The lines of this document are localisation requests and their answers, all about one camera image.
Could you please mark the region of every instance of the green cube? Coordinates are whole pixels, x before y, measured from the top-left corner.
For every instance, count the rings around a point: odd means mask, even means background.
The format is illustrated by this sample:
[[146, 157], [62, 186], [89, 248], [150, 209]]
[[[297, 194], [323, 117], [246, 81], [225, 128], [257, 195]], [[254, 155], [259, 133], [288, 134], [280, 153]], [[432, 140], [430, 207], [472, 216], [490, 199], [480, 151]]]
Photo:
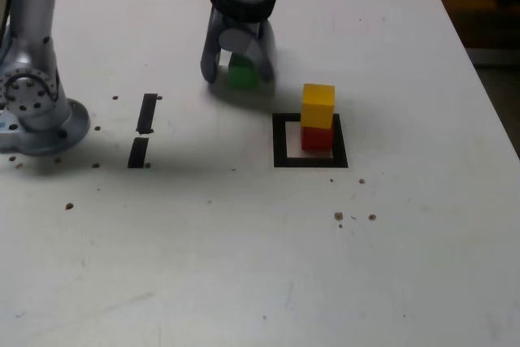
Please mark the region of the green cube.
[[233, 54], [229, 61], [227, 80], [232, 89], [256, 89], [258, 85], [256, 67], [248, 58]]

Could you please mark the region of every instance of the robotic arm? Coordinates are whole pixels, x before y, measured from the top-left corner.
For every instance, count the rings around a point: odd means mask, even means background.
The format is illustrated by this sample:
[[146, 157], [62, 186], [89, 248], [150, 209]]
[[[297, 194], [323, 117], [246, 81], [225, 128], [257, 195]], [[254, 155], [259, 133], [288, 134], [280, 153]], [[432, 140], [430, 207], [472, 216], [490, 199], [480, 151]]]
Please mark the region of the robotic arm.
[[202, 75], [217, 79], [222, 49], [248, 58], [260, 77], [272, 81], [275, 72], [264, 40], [267, 20], [276, 0], [211, 0], [210, 23], [202, 54]]
[[89, 130], [87, 110], [67, 99], [59, 79], [54, 1], [7, 0], [0, 35], [0, 152], [57, 154]]
[[[0, 31], [0, 152], [57, 154], [87, 134], [87, 110], [67, 99], [51, 36], [55, 0], [7, 0]], [[201, 60], [215, 82], [222, 49], [249, 58], [265, 81], [274, 68], [264, 40], [276, 0], [211, 0]]]

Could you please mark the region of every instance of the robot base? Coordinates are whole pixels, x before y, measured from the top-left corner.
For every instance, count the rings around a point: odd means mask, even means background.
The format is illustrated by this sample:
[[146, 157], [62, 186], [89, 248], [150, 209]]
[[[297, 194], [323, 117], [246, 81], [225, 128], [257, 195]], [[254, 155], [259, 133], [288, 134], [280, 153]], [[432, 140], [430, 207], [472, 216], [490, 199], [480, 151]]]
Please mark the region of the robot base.
[[68, 99], [71, 115], [59, 127], [45, 132], [28, 132], [18, 118], [4, 110], [0, 115], [0, 153], [27, 156], [59, 154], [80, 142], [90, 129], [89, 113], [73, 99]]

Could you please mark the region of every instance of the red cube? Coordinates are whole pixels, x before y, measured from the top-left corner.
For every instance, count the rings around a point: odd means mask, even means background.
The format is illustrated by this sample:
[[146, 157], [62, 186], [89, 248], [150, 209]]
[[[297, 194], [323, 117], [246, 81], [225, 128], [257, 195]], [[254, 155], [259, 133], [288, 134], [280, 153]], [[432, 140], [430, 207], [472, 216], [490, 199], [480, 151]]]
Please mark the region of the red cube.
[[330, 129], [301, 127], [301, 148], [303, 150], [331, 150], [334, 140], [334, 125]]

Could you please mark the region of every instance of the yellow cube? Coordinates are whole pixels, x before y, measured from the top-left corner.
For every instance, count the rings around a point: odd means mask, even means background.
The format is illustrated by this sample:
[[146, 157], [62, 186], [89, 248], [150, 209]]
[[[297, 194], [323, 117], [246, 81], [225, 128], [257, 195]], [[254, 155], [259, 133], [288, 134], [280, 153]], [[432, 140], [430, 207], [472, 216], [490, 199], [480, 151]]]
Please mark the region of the yellow cube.
[[305, 85], [301, 126], [306, 128], [330, 129], [336, 100], [333, 85]]

